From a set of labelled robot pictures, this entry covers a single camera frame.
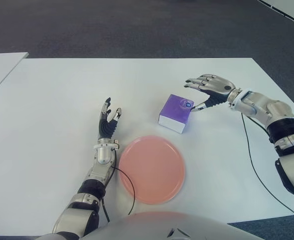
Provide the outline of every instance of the purple and white box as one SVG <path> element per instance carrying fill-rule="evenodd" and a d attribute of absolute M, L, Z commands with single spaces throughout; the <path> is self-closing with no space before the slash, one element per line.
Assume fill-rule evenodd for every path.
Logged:
<path fill-rule="evenodd" d="M 168 98 L 160 112 L 158 123 L 166 128 L 182 133 L 194 102 L 174 94 Z"/>

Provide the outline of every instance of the dark floor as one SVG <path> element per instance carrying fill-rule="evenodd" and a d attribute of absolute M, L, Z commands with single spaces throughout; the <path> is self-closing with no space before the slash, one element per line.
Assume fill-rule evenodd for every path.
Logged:
<path fill-rule="evenodd" d="M 0 0 L 4 52 L 29 52 L 30 58 L 254 58 L 294 101 L 294 22 L 256 0 Z M 285 217 L 235 226 L 267 240 L 290 240 L 293 225 Z"/>

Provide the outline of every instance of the robotic hand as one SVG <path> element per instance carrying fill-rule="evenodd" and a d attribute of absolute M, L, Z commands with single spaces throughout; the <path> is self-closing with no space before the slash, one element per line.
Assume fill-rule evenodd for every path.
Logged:
<path fill-rule="evenodd" d="M 98 228 L 100 201 L 104 197 L 112 166 L 115 164 L 115 150 L 119 148 L 118 141 L 111 140 L 121 116 L 121 109 L 108 122 L 111 110 L 110 98 L 102 106 L 99 121 L 98 144 L 92 168 L 86 175 L 78 193 L 75 194 L 66 209 L 58 218 L 53 229 L 54 234 L 45 235 L 43 239 L 77 240 Z"/>
<path fill-rule="evenodd" d="M 212 74 L 204 74 L 186 82 L 186 88 L 196 89 L 210 96 L 205 102 L 194 106 L 192 112 L 229 102 L 232 110 L 256 118 L 265 126 L 269 140 L 279 155 L 275 166 L 281 181 L 294 194 L 294 115 L 290 106 L 249 89 L 236 88 L 232 82 Z"/>

